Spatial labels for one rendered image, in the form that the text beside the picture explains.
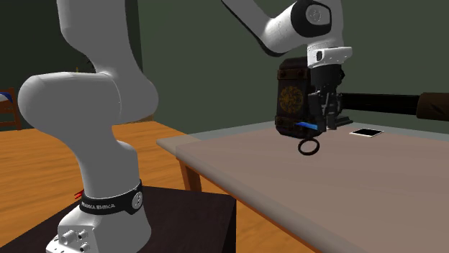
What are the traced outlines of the white-framed black phone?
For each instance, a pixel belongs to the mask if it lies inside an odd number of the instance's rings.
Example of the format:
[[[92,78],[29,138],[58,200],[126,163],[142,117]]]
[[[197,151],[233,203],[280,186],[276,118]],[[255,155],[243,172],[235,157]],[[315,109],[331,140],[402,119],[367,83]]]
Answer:
[[[362,129],[355,130],[355,131],[351,132],[350,134],[358,135],[358,136],[362,136],[362,137],[375,137],[382,133],[383,133],[382,130],[362,128]]]

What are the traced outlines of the dark box with golden emblem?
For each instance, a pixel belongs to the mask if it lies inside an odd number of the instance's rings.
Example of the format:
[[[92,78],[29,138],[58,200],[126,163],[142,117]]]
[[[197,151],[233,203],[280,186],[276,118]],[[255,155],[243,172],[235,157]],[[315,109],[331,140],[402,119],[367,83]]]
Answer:
[[[296,123],[314,123],[308,104],[308,94],[314,88],[310,83],[307,58],[285,59],[279,65],[277,79],[276,130],[284,136],[303,139],[312,130]]]

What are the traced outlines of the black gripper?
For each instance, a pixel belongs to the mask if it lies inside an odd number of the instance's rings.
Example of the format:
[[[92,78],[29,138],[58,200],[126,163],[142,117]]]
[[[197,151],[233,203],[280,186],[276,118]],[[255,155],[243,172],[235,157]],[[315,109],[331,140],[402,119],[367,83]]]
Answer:
[[[308,103],[318,132],[326,132],[327,127],[331,130],[337,129],[337,117],[341,112],[337,87],[344,77],[345,73],[339,64],[321,65],[310,69],[311,88]]]

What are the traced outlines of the wooden chair with blue cushion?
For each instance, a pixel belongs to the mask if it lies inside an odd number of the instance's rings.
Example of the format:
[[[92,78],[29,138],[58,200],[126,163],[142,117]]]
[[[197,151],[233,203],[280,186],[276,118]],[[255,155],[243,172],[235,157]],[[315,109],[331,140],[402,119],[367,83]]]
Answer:
[[[0,127],[15,127],[22,130],[17,96],[14,88],[0,89],[0,114],[12,114],[13,121],[0,121]]]

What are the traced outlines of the dark brown sofa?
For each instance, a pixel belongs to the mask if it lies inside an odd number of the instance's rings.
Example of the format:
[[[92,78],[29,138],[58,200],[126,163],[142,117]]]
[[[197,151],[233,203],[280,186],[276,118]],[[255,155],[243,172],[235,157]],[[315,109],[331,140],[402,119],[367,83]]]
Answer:
[[[343,109],[413,115],[418,119],[449,121],[449,93],[420,95],[343,93]]]

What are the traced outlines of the grey-brown table with wooden legs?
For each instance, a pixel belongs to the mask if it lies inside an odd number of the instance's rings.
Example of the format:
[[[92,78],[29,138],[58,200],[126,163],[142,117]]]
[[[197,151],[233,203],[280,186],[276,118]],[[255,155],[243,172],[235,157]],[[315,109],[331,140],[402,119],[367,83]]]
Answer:
[[[158,140],[185,185],[202,176],[321,253],[449,253],[449,134],[360,124],[317,154],[268,121]]]

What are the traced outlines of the dark robot stand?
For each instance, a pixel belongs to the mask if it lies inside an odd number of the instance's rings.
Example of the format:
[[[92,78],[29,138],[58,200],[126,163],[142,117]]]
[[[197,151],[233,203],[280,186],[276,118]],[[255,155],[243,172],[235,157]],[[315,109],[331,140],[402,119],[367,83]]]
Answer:
[[[230,195],[145,186],[152,229],[137,253],[235,253],[236,200]],[[0,247],[0,253],[45,253],[60,220],[79,201]]]

